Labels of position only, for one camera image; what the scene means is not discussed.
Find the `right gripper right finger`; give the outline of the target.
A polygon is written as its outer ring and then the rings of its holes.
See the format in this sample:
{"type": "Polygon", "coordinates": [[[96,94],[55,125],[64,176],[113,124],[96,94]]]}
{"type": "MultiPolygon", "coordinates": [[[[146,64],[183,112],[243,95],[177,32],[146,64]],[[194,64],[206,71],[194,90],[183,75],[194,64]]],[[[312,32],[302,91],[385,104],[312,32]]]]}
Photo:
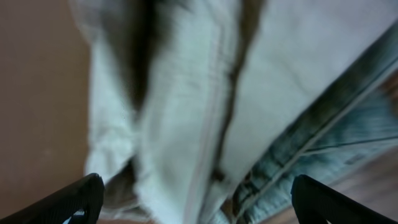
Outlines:
{"type": "Polygon", "coordinates": [[[300,224],[397,224],[307,175],[295,177],[290,193],[300,224]]]}

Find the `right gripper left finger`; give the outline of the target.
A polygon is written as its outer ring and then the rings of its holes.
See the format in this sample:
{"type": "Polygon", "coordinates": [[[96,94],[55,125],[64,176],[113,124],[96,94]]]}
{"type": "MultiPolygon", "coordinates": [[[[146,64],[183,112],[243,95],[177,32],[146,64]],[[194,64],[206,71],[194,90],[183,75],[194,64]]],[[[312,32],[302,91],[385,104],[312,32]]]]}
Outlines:
{"type": "Polygon", "coordinates": [[[92,173],[38,202],[1,219],[1,224],[96,224],[104,198],[104,183],[92,173]]]}

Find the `beige shorts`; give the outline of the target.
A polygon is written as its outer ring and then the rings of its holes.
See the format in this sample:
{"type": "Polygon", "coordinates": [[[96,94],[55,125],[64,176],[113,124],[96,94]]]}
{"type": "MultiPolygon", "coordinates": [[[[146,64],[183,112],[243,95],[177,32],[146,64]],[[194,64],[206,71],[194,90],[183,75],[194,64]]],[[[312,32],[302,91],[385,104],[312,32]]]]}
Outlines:
{"type": "Polygon", "coordinates": [[[213,223],[396,1],[73,0],[90,45],[86,173],[103,220],[213,223]]]}

